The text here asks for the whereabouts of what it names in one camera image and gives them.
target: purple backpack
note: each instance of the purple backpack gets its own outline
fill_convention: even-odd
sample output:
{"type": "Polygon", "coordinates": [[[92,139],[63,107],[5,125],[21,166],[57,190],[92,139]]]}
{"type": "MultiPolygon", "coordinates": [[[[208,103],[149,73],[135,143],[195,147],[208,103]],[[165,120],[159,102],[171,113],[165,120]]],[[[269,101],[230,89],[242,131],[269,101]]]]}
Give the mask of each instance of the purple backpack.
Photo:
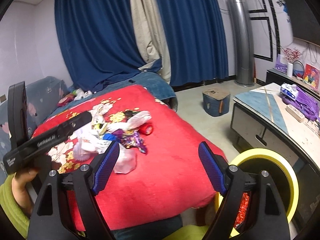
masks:
{"type": "Polygon", "coordinates": [[[304,91],[302,91],[300,87],[297,86],[297,90],[299,93],[295,101],[285,95],[282,97],[282,101],[286,105],[293,105],[301,113],[303,113],[307,119],[311,121],[320,121],[318,103],[312,97],[309,97],[304,91]]]}

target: wall outlet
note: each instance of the wall outlet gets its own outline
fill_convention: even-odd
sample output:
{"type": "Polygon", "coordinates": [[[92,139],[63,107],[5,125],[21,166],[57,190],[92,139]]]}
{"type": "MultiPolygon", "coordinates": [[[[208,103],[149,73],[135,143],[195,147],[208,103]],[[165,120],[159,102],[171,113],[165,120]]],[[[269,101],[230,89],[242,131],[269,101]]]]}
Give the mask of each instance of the wall outlet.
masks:
{"type": "Polygon", "coordinates": [[[0,96],[0,103],[4,102],[6,100],[7,100],[7,98],[5,97],[5,95],[0,96]]]}

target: red tablecloth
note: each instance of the red tablecloth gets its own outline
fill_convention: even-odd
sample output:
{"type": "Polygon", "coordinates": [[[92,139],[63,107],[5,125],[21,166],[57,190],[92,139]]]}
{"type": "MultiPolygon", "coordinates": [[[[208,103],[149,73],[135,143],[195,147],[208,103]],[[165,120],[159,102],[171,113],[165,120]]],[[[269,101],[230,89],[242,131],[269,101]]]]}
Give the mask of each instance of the red tablecloth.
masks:
{"type": "MultiPolygon", "coordinates": [[[[198,145],[206,141],[214,153],[224,156],[223,152],[142,86],[132,85],[86,101],[40,125],[34,136],[108,100],[114,104],[107,116],[126,109],[148,110],[154,127],[151,135],[143,135],[148,155],[135,149],[137,168],[129,174],[112,173],[105,190],[96,196],[110,229],[166,219],[208,204],[215,191],[199,160],[198,145]]],[[[66,154],[68,163],[62,171],[70,172],[81,163],[73,160],[69,151],[66,154]]],[[[85,230],[72,194],[69,202],[76,228],[85,230]]]]}

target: television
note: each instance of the television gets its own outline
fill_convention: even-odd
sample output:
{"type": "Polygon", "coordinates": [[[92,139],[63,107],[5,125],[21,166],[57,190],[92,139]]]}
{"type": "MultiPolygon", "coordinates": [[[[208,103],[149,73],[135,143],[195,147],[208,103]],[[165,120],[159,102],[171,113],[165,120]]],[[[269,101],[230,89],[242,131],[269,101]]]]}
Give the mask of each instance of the television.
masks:
{"type": "Polygon", "coordinates": [[[320,25],[305,0],[285,0],[294,38],[320,46],[320,25]]]}

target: yellow container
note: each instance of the yellow container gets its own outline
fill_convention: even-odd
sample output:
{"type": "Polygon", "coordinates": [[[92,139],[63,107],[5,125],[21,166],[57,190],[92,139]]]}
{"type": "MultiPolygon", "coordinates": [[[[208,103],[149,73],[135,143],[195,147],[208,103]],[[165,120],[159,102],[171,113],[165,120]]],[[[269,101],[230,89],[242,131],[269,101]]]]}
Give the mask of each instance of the yellow container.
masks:
{"type": "MultiPolygon", "coordinates": [[[[288,223],[291,221],[298,205],[299,186],[296,174],[291,165],[281,155],[271,150],[256,148],[239,154],[231,161],[230,165],[239,166],[242,171],[250,173],[258,173],[261,170],[267,170],[271,174],[275,184],[282,185],[277,188],[284,201],[288,223]]],[[[221,205],[222,200],[223,197],[219,193],[216,194],[216,211],[221,205]]],[[[238,234],[239,233],[233,229],[230,237],[238,234]]]]}

